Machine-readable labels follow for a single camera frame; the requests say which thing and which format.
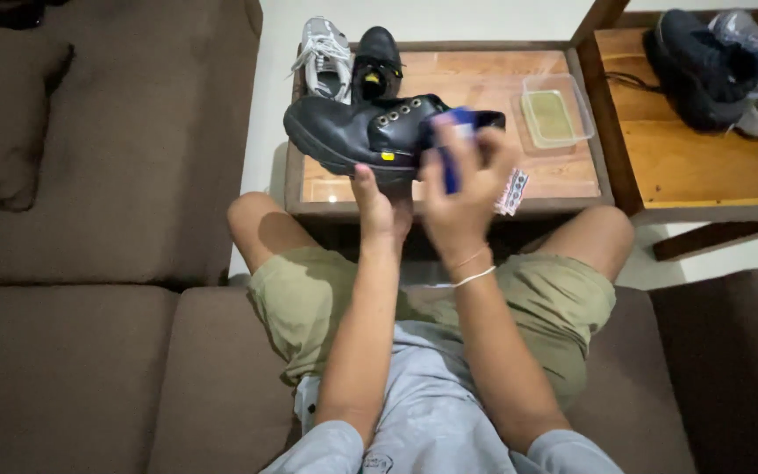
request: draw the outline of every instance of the throw pillow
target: throw pillow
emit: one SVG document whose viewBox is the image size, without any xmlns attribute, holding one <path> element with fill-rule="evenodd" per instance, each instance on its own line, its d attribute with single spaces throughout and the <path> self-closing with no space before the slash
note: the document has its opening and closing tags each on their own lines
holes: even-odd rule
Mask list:
<svg viewBox="0 0 758 474">
<path fill-rule="evenodd" d="M 34 203 L 48 99 L 72 56 L 71 45 L 39 32 L 0 28 L 0 208 Z"/>
</svg>

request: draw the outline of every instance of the gray shirt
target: gray shirt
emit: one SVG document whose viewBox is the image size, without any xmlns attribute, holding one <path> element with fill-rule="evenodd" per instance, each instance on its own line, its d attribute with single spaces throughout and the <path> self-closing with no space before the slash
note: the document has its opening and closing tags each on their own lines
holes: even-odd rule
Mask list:
<svg viewBox="0 0 758 474">
<path fill-rule="evenodd" d="M 297 387 L 303 437 L 264 474 L 487 474 L 622 472 L 592 441 L 568 430 L 510 451 L 485 415 L 458 336 L 437 325 L 401 321 L 393 334 L 385 405 L 371 446 L 343 421 L 313 426 L 319 377 Z"/>
</svg>

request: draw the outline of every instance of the sofa cushion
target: sofa cushion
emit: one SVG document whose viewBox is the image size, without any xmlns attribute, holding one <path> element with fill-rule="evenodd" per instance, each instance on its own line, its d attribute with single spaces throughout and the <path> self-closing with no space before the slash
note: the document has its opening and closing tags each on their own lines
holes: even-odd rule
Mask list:
<svg viewBox="0 0 758 474">
<path fill-rule="evenodd" d="M 0 472 L 142 472 L 176 300 L 0 287 Z"/>
<path fill-rule="evenodd" d="M 276 458 L 293 426 L 285 367 L 247 290 L 184 292 L 148 472 L 256 472 Z"/>
<path fill-rule="evenodd" d="M 701 472 L 758 472 L 758 270 L 651 293 Z"/>
<path fill-rule="evenodd" d="M 246 2 L 73 0 L 35 206 L 0 212 L 0 284 L 214 284 L 229 265 L 258 38 Z"/>
<path fill-rule="evenodd" d="M 25 210 L 34 201 L 47 93 L 70 58 L 66 43 L 0 28 L 0 208 Z"/>
<path fill-rule="evenodd" d="M 567 417 L 625 472 L 695 472 L 651 301 L 623 287 L 616 297 L 590 343 L 586 390 Z"/>
</svg>

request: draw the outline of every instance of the table leg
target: table leg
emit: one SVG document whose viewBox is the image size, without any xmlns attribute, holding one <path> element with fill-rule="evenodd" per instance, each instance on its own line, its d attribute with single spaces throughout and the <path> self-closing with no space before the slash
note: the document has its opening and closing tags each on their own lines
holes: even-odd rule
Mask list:
<svg viewBox="0 0 758 474">
<path fill-rule="evenodd" d="M 657 262 L 676 262 L 758 239 L 758 222 L 711 223 L 654 244 Z"/>
</svg>

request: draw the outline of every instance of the clear plastic container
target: clear plastic container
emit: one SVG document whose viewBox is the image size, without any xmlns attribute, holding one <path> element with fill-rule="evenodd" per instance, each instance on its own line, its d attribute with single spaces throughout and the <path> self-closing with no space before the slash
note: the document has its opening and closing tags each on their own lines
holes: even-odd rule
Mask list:
<svg viewBox="0 0 758 474">
<path fill-rule="evenodd" d="M 595 136 L 592 117 L 572 74 L 526 77 L 520 102 L 535 147 L 571 147 Z"/>
</svg>

